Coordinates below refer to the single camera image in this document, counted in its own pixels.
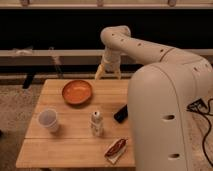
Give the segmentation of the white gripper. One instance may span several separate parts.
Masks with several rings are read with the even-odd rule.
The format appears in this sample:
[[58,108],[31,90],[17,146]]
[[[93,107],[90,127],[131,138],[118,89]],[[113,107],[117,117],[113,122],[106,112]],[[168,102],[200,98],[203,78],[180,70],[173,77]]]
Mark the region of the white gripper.
[[105,67],[102,64],[98,66],[98,69],[95,73],[96,80],[99,80],[105,74],[105,69],[107,71],[115,71],[116,77],[121,79],[121,53],[119,51],[105,48],[104,54],[102,56],[102,62],[104,63]]

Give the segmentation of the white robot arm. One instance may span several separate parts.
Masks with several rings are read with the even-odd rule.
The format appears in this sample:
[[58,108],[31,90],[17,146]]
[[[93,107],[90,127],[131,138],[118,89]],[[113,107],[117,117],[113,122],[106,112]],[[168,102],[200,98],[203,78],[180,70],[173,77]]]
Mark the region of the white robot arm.
[[120,72],[121,55],[142,65],[128,84],[127,108],[136,171],[194,171],[186,108],[213,89],[204,57],[133,38],[127,26],[101,31],[105,45],[95,77]]

